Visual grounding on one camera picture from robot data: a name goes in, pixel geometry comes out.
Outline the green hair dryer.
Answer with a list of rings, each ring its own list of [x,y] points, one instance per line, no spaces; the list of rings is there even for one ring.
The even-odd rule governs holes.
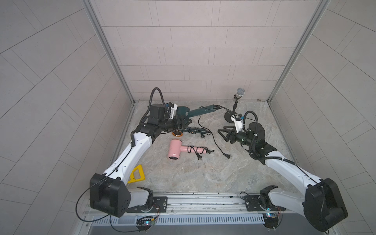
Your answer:
[[[190,134],[200,134],[202,138],[205,138],[206,135],[210,135],[211,132],[205,128],[199,127],[187,127],[185,129],[179,129],[172,132],[172,135],[175,137],[182,137],[184,133]]]
[[[191,118],[191,117],[196,117],[196,116],[212,113],[219,109],[221,109],[220,105],[209,105],[205,107],[202,106],[194,110],[190,110],[190,108],[186,106],[179,106],[177,108],[176,114],[178,116],[185,116],[186,118]]]

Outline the pink hair dryer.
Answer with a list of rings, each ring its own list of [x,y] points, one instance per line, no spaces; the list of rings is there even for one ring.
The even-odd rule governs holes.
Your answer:
[[[194,153],[200,160],[202,158],[201,155],[209,153],[209,150],[207,150],[204,147],[183,146],[180,140],[172,140],[169,146],[169,151],[167,155],[168,158],[171,160],[178,160],[182,152]]]

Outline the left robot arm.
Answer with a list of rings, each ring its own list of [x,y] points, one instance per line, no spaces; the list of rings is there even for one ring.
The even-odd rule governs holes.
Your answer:
[[[103,172],[90,180],[90,206],[106,214],[121,217],[133,207],[148,210],[153,206],[150,189],[129,190],[127,182],[141,156],[162,133],[188,127],[190,109],[176,104],[153,104],[131,133],[131,142],[118,159]]]

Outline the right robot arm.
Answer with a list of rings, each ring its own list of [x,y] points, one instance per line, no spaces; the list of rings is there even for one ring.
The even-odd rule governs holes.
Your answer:
[[[262,189],[258,201],[263,210],[288,209],[304,216],[320,232],[327,232],[348,217],[337,183],[330,178],[313,175],[286,158],[266,142],[261,124],[253,122],[246,131],[236,126],[225,126],[218,133],[226,142],[246,146],[246,152],[252,159],[275,170],[298,189],[299,193],[286,192],[274,185]]]

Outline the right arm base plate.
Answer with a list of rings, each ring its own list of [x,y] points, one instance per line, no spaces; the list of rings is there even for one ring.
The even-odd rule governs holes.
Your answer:
[[[269,206],[262,206],[261,205],[261,202],[259,200],[259,196],[258,195],[244,195],[244,196],[241,196],[241,199],[244,201],[245,203],[245,206],[246,206],[246,210],[247,212],[281,212],[281,211],[285,211],[286,208],[283,208],[283,207],[277,207],[277,206],[273,206],[273,205],[269,205]]]

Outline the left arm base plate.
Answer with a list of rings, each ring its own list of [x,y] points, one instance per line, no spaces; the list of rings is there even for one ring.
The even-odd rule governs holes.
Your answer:
[[[127,209],[127,213],[157,213],[157,212],[166,212],[168,203],[168,197],[166,196],[157,196],[153,197],[151,204],[146,206],[135,206]]]

